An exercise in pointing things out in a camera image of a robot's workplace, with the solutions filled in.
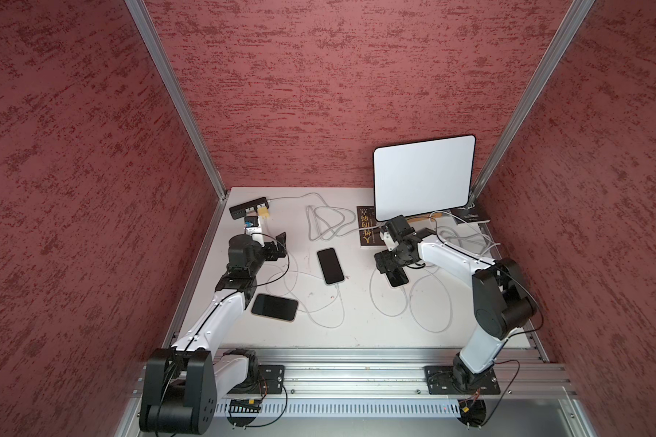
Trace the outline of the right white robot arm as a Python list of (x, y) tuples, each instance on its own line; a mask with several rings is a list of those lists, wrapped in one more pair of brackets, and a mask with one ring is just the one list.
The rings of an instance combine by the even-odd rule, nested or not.
[(503, 347), (539, 310), (517, 262), (476, 255), (434, 229), (414, 229), (403, 216), (386, 222), (379, 234), (386, 249), (375, 254), (375, 266), (392, 287), (408, 284), (405, 268), (417, 264), (433, 264), (471, 287), (477, 328), (453, 360), (448, 388), (457, 393), (483, 388)]

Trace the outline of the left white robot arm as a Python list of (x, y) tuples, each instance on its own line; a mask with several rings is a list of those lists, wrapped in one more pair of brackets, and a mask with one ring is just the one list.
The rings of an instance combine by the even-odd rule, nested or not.
[(265, 262), (287, 256), (286, 234), (255, 240), (257, 233), (229, 240), (229, 262), (210, 305), (191, 329), (168, 348), (153, 351), (146, 364), (138, 426), (144, 433), (202, 435), (220, 397), (239, 385), (257, 384), (254, 351), (234, 350), (215, 362), (233, 324), (249, 308)]

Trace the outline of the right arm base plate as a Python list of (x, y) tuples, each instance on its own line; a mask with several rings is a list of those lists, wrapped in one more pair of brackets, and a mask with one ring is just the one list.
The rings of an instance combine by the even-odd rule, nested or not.
[(426, 366), (426, 386), (431, 395), (498, 395), (501, 394), (495, 371), (471, 373), (462, 366)]

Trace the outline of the pink case phone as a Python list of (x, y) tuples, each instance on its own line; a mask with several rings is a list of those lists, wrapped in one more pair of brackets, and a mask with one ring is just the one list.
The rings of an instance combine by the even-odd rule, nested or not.
[(327, 285), (338, 284), (345, 280), (335, 249), (322, 249), (317, 252), (317, 258)]

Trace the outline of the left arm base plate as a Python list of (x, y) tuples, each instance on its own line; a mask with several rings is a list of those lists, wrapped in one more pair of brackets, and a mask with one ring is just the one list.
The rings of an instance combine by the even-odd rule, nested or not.
[(284, 393), (285, 367), (283, 365), (260, 364), (251, 393), (275, 395)]

